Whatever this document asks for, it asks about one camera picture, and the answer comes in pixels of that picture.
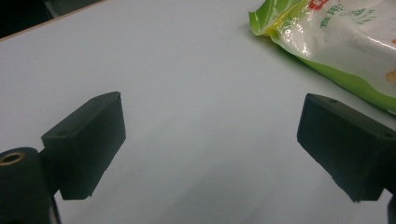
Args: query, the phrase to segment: brass insert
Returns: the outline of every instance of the brass insert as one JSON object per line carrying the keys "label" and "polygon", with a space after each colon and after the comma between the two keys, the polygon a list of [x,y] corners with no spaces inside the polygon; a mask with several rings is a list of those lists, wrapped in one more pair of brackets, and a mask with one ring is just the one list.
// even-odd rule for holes
{"label": "brass insert", "polygon": [[17,163],[18,161],[23,160],[25,154],[23,152],[13,152],[9,153],[2,158],[0,158],[0,166],[7,166]]}

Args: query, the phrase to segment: black cylinder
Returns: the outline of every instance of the black cylinder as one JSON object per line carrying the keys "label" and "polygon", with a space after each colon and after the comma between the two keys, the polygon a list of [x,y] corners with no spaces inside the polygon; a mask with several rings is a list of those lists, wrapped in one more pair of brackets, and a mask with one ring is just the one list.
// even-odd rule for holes
{"label": "black cylinder", "polygon": [[14,148],[0,154],[0,223],[60,223],[34,148]]}

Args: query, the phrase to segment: green plastic bag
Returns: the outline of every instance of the green plastic bag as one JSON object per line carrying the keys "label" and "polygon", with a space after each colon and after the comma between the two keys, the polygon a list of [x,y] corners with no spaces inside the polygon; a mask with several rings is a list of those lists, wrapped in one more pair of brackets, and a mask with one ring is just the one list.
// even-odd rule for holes
{"label": "green plastic bag", "polygon": [[266,0],[249,13],[268,35],[341,87],[396,114],[396,1]]}

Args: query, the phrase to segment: table surface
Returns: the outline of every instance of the table surface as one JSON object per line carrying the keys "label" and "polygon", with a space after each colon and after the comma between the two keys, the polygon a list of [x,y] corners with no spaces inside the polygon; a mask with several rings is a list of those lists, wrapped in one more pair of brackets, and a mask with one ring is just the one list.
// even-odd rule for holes
{"label": "table surface", "polygon": [[127,139],[68,223],[387,223],[298,144],[307,93],[396,119],[249,31],[262,0],[112,0],[0,42],[0,150],[120,91]]}

